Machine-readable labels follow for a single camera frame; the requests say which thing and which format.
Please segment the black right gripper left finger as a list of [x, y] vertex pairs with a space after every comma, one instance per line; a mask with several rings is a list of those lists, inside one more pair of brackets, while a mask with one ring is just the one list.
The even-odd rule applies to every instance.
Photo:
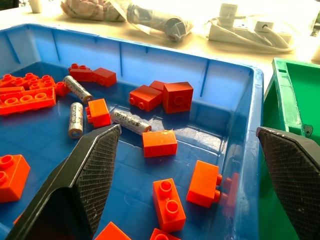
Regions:
[[5, 240], [92, 240], [111, 189], [121, 126], [83, 135], [47, 177]]

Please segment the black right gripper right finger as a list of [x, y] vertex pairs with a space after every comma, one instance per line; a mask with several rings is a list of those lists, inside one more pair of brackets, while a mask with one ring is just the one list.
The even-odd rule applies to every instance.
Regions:
[[292, 132], [256, 130], [274, 191], [300, 240], [320, 240], [320, 145]]

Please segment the green plastic bin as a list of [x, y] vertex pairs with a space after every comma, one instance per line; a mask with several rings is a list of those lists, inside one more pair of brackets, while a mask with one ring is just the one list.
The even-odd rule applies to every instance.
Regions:
[[[264, 94], [263, 126], [310, 138], [320, 145], [320, 65], [274, 58]], [[298, 240], [260, 158], [259, 240]]]

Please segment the silver AA battery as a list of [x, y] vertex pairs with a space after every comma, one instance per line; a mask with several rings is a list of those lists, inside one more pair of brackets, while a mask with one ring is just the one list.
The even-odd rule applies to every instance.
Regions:
[[142, 133], [146, 133], [152, 130], [152, 126], [148, 123], [145, 123], [135, 117], [125, 114], [117, 109], [115, 109], [110, 117], [113, 122], [121, 125], [122, 127], [138, 134], [142, 135]]
[[71, 75], [67, 75], [63, 78], [63, 83], [73, 92], [84, 104], [92, 101], [93, 96], [75, 80]]
[[83, 105], [79, 102], [70, 106], [68, 135], [73, 139], [79, 139], [83, 135]]

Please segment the upside-down red plastic building brick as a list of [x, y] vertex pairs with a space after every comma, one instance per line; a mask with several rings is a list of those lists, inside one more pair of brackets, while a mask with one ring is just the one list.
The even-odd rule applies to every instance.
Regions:
[[53, 87], [1, 94], [0, 116], [51, 108], [55, 104], [56, 93]]

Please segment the blue plastic bin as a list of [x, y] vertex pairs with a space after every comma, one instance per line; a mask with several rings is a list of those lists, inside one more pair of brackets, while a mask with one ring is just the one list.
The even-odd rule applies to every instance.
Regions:
[[[95, 99], [149, 123], [173, 130], [177, 153], [144, 158], [142, 137], [123, 128], [112, 187], [98, 231], [109, 222], [132, 240], [149, 240], [158, 219], [152, 184], [173, 179], [186, 222], [181, 240], [259, 240], [260, 143], [256, 129], [263, 112], [263, 73], [253, 67], [184, 54], [93, 34], [24, 24], [0, 30], [0, 78], [33, 73], [57, 82], [72, 64], [116, 73], [104, 87], [85, 82]], [[188, 112], [167, 114], [162, 106], [150, 112], [129, 103], [129, 94], [153, 81], [188, 82], [193, 87]], [[187, 201], [197, 161], [219, 168], [218, 202], [206, 208]]]

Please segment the white power strip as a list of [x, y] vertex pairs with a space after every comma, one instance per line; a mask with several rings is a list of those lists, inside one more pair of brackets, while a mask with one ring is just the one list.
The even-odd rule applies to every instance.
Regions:
[[207, 38], [210, 41], [252, 46], [267, 52], [288, 53], [293, 50], [293, 45], [291, 44], [292, 35], [289, 48], [275, 48], [267, 40], [258, 35], [255, 32], [255, 28], [249, 30], [248, 28], [241, 27], [222, 27], [216, 23], [212, 23]]

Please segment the plastic-wrapped grey tool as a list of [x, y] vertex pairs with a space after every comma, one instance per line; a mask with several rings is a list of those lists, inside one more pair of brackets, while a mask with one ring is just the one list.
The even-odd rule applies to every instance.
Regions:
[[146, 9], [137, 4], [129, 4], [126, 20], [147, 34], [164, 35], [172, 42], [180, 42], [186, 37], [193, 24], [178, 15]]

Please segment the white power plug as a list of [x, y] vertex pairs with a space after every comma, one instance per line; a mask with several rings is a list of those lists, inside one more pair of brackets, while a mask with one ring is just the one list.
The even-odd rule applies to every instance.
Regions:
[[220, 6], [218, 24], [221, 27], [232, 28], [238, 10], [237, 4], [222, 3]]

